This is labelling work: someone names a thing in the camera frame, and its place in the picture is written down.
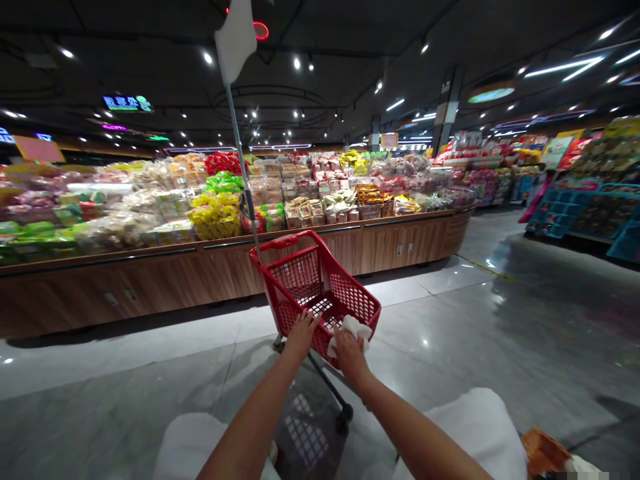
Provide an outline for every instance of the shopping cart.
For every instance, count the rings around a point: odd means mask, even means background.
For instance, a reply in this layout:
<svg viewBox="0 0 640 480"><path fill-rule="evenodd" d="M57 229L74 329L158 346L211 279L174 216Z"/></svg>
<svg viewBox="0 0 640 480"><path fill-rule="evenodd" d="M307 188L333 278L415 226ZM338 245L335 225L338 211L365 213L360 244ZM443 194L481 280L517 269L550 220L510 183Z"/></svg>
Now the shopping cart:
<svg viewBox="0 0 640 480"><path fill-rule="evenodd" d="M322 321L313 334L311 348L328 364L339 369L336 360L327 354L333 328L340 326L344 316L351 315L360 323L368 325L373 336L380 317L380 302L340 266L327 244L314 231L305 230L277 238L261 245L260 252L264 254L268 250L293 247L302 239L310 239L314 245L268 264L260 262L256 248L249 252L262 276L278 328L273 348L282 352L282 338L289 335L297 316L308 309L314 316L322 315ZM353 418L353 409L340 396L313 356L309 354L308 358L340 403L342 411L338 416L337 426L339 430L343 430Z"/></svg>

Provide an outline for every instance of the gray marble floor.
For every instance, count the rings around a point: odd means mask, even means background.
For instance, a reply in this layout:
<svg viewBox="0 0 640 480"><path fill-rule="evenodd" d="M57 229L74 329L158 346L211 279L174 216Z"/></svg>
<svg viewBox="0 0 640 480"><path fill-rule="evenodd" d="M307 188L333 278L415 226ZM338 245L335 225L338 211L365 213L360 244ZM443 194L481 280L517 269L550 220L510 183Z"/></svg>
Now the gray marble floor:
<svg viewBox="0 0 640 480"><path fill-rule="evenodd" d="M362 279L383 304L371 369L420 410L490 387L520 432L637 471L640 273L523 238L520 214L482 213L458 256ZM176 416L233 418L275 361L274 334L257 298L0 345L2 478L150 478ZM380 424L329 376L354 406L349 434L305 363L276 434L283 478L390 478Z"/></svg>

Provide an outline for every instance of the red shopping cart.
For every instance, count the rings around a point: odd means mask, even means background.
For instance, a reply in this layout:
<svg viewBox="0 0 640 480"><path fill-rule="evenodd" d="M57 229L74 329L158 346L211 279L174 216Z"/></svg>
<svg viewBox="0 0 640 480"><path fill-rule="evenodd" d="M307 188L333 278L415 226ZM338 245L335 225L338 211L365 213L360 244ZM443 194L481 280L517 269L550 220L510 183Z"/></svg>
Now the red shopping cart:
<svg viewBox="0 0 640 480"><path fill-rule="evenodd" d="M260 246L260 252L292 247L303 239L312 240L314 245L269 264L258 260L256 248L249 252L262 276L278 328L279 335L273 348L282 352L282 337L288 336L298 314L309 309L316 316L322 315L311 347L332 367L339 369L336 360L327 355L333 328L339 327L346 315L351 315L369 326L373 336L380 317L380 302L340 266L327 244L314 231L305 230L277 238ZM342 412L338 417L338 427L344 427L353 416L351 406L340 396L311 354L309 360L340 403Z"/></svg>

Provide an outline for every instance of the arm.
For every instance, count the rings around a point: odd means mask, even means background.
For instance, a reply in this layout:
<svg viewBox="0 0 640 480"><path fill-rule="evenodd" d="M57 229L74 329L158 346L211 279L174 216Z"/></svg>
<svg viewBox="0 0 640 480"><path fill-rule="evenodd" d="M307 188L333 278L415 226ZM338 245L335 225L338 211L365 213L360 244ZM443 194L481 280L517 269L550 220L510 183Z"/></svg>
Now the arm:
<svg viewBox="0 0 640 480"><path fill-rule="evenodd" d="M362 353L362 342L340 331L336 343L345 378L382 424L414 478L491 480L436 424L373 376Z"/></svg>
<svg viewBox="0 0 640 480"><path fill-rule="evenodd" d="M233 418L197 480L260 478L287 392L319 322L311 312L298 316L284 352Z"/></svg>

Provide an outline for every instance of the cart flag pole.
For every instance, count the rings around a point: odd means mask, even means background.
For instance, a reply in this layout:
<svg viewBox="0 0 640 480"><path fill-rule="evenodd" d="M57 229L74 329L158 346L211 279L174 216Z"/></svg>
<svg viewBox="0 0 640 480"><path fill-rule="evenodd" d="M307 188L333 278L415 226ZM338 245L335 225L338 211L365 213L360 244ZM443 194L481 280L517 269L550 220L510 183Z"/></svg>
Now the cart flag pole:
<svg viewBox="0 0 640 480"><path fill-rule="evenodd" d="M249 190L249 178L245 168L245 157L242 154L242 142L240 142L240 132L238 130L238 120L235 116L233 106L233 96L231 94L231 84L235 82L242 71L247 58L256 51L258 42L255 38L253 28L253 14L251 12L251 0L233 0L229 6L229 14L225 19L222 28L215 32L215 48L218 56L218 64L222 74L222 82L225 84L227 101L231 111L231 124L233 126L233 136L238 149L240 169L245 182L243 192L244 204L247 207L249 220L253 228L253 240L258 253L258 260L262 263L260 253L260 242L255 228L255 212L253 210L253 200Z"/></svg>

